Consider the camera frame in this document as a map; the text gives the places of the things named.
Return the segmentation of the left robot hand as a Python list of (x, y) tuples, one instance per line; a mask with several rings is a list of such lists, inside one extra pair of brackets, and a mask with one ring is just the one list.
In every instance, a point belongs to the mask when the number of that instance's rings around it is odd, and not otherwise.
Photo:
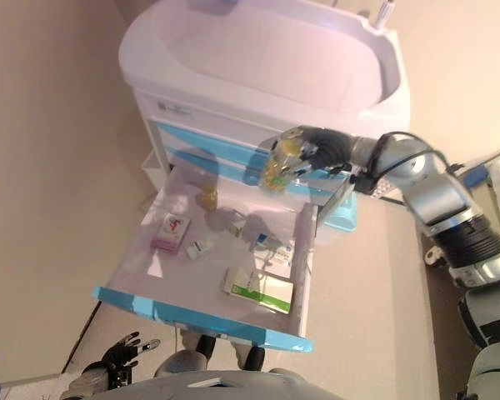
[(138, 365), (137, 358), (160, 346), (157, 338), (143, 341), (140, 332), (131, 332), (113, 344), (103, 355), (102, 362), (115, 371), (131, 370)]

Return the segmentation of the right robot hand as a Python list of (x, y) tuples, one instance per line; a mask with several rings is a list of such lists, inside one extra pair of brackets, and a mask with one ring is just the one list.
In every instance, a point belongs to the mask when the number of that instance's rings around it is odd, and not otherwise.
[(356, 138), (337, 130), (298, 126), (281, 133), (269, 153), (279, 176), (299, 177), (349, 163)]

